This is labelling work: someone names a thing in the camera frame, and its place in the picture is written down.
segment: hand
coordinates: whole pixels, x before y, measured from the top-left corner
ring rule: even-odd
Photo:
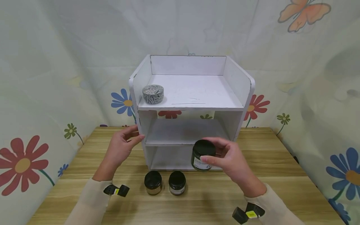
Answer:
[[[137,125],[115,132],[110,140],[105,157],[93,176],[93,180],[112,180],[116,169],[128,158],[132,148],[144,138],[144,135],[139,135]]]
[[[237,143],[223,138],[203,138],[211,141],[216,147],[216,157],[201,156],[204,163],[222,168],[250,198],[266,193],[266,186],[251,171]]]

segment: red flower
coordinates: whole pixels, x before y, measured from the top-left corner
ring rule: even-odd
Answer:
[[[34,136],[29,141],[24,152],[24,144],[20,138],[15,138],[10,142],[10,146],[16,156],[7,148],[0,149],[0,155],[7,160],[0,158],[0,169],[10,169],[0,174],[0,187],[8,183],[14,176],[13,181],[3,191],[2,195],[11,194],[19,185],[21,180],[21,192],[25,192],[29,188],[29,181],[36,184],[40,176],[33,170],[45,169],[49,162],[45,159],[34,161],[42,156],[49,148],[48,144],[42,144],[34,151],[40,137]]]
[[[160,111],[159,116],[165,116],[166,119],[176,119],[178,115],[181,115],[181,111]]]
[[[255,112],[265,113],[267,111],[267,108],[261,108],[261,107],[269,105],[270,101],[261,102],[261,100],[263,100],[263,99],[264,99],[263,95],[259,95],[259,97],[257,97],[257,98],[256,98],[256,95],[252,96],[250,104],[249,104],[249,108],[245,115],[245,120],[247,120],[249,118],[249,115],[252,120],[256,119],[257,114]]]

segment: jar label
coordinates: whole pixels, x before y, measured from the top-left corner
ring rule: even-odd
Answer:
[[[202,162],[201,160],[197,159],[196,157],[194,157],[194,166],[200,170],[207,170],[212,167],[211,165]]]
[[[182,194],[185,191],[185,186],[181,188],[180,190],[174,190],[170,187],[170,192],[173,194]]]

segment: beige sleeve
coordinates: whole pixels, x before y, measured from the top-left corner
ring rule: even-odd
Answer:
[[[111,184],[112,181],[88,180],[65,225],[100,225],[110,200],[103,191]]]
[[[259,218],[263,225],[304,225],[304,223],[297,218],[279,198],[279,196],[272,190],[272,188],[265,184],[267,192],[256,198],[248,198],[245,200],[265,210],[265,214]]]

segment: glass jar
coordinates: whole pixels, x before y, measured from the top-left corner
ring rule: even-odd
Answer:
[[[211,165],[206,164],[200,160],[200,156],[215,156],[215,145],[208,140],[198,140],[193,146],[193,153],[191,155],[191,165],[195,170],[208,171]]]
[[[185,175],[180,171],[173,172],[169,177],[169,188],[173,195],[181,195],[185,191]]]
[[[161,191],[162,178],[158,171],[150,171],[146,174],[144,184],[148,194],[156,195]]]

